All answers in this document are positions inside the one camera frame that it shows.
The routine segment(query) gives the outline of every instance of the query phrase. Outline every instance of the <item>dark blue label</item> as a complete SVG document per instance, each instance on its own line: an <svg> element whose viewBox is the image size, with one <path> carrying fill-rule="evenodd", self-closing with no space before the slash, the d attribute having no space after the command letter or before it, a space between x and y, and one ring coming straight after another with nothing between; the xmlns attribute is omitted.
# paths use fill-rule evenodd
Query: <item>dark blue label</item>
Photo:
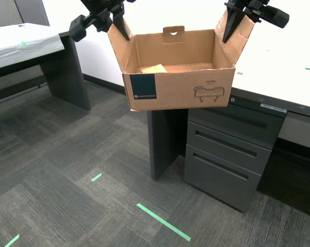
<svg viewBox="0 0 310 247"><path fill-rule="evenodd" d="M154 74L130 75L134 99L157 99Z"/></svg>

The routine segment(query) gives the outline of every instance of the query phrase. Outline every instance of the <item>gray wall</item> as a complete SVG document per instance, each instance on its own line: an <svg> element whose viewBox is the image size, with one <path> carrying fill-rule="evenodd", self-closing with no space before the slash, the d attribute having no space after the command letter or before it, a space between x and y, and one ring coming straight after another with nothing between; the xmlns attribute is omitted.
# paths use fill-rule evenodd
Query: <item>gray wall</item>
<svg viewBox="0 0 310 247"><path fill-rule="evenodd" d="M23 23L14 0L0 0L0 27ZM39 66L0 77L0 89L41 76Z"/></svg>
<svg viewBox="0 0 310 247"><path fill-rule="evenodd" d="M42 0L15 0L24 23L49 26Z"/></svg>

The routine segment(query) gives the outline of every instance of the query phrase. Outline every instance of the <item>desk leg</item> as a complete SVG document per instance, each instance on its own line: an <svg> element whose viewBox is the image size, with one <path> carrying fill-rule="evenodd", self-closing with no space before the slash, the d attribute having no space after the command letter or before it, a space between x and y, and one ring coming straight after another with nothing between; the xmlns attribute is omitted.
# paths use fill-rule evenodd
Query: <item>desk leg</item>
<svg viewBox="0 0 310 247"><path fill-rule="evenodd" d="M185 151L188 110L148 111L147 117L151 178L156 180Z"/></svg>
<svg viewBox="0 0 310 247"><path fill-rule="evenodd" d="M41 64L51 93L58 98L90 110L88 95L77 51L70 36L61 38L64 50L51 55Z"/></svg>

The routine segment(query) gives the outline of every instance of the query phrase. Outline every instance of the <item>drawer handle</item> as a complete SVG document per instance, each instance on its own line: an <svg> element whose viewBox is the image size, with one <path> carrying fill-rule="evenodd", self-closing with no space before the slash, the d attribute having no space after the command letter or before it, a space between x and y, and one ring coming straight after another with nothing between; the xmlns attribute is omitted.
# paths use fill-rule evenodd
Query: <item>drawer handle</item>
<svg viewBox="0 0 310 247"><path fill-rule="evenodd" d="M250 157L252 157L252 158L256 158L256 157L257 157L257 153L255 153L255 152L252 152L252 151L247 150L247 149L245 149L245 148L238 147L238 146L236 146L236 145L234 145L234 144L231 144L231 143L226 142L226 141L224 141L224 140L220 140L220 139L218 139L218 138L215 138L215 137L213 137L213 136L210 136L210 135L205 134L205 133L203 133L203 132L200 132L200 131L198 131L198 130L196 130L196 133L195 133L195 134L196 134L197 136L201 137L201 138L204 138L204 139L210 141L210 142L213 142L213 143L216 143L216 144L218 144L218 145L225 146L225 147L227 147L227 148L233 149L233 150L235 150L235 151L237 151L237 152L243 153L243 154L245 154L245 155L247 155L247 156L250 156Z"/></svg>
<svg viewBox="0 0 310 247"><path fill-rule="evenodd" d="M220 165L219 163L214 162L214 161L211 161L211 160L209 160L208 158L205 158L205 157L203 157L203 156L201 156L201 155L199 155L199 154L197 154L197 153L193 153L193 156L194 156L196 159L201 160L201 161L203 161L203 162L205 162L205 163L207 163L207 164L209 164L209 165L211 165L211 166L214 166L214 167L216 167L216 168L218 168L218 169L220 169L220 170L222 170L222 171L228 172L228 173L230 173L231 175L234 175L234 176L236 176L236 177L238 177L238 178L240 178L240 179L243 179L243 180L245 180L245 181L248 181L248 176L246 176L246 175L244 175L244 174L242 174L242 173L240 173L240 172L237 172L237 171L232 170L232 169L230 169L230 168L228 168L228 167L225 167L225 166L223 166L223 165Z"/></svg>
<svg viewBox="0 0 310 247"><path fill-rule="evenodd" d="M216 110L208 110L209 112L213 112L217 115L220 115L220 116L223 116L223 117L227 117L227 118L230 118L230 119L233 119L233 120L236 120L238 122L243 122L245 124L248 124L248 125L252 125L252 126L255 126L257 128L260 128L260 129L266 129L267 128L267 124L265 122L261 122L261 121L256 121L256 120L253 120L253 119L244 119L244 118L241 118L241 117L238 117L238 116L235 116L235 115L231 115L229 113L223 113L223 112L220 112L220 111L216 111Z"/></svg>

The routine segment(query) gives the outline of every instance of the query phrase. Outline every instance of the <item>box flap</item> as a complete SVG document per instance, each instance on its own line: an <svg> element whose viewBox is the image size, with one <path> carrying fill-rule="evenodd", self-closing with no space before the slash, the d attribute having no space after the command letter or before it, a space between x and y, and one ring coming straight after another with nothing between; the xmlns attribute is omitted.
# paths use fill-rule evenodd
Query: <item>box flap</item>
<svg viewBox="0 0 310 247"><path fill-rule="evenodd" d="M121 32L118 30L118 28L114 24L111 25L108 31L109 40L112 44L120 70L122 72L124 72L125 70L125 67L126 67L126 64L127 64L127 61L129 59L130 52L132 49L132 45L133 45L133 35L129 27L127 26L126 22L125 22L125 26L129 34L129 37L131 39L130 41L124 38L124 36L121 34Z"/></svg>
<svg viewBox="0 0 310 247"><path fill-rule="evenodd" d="M228 11L223 14L222 18L219 20L215 33L219 39L221 47L227 54L230 62L233 65L236 65L238 58L242 54L242 51L248 41L248 38L253 30L254 22L244 16L241 23L238 25L238 28L231 35L227 43L223 43L223 34L225 32L226 24L227 24Z"/></svg>

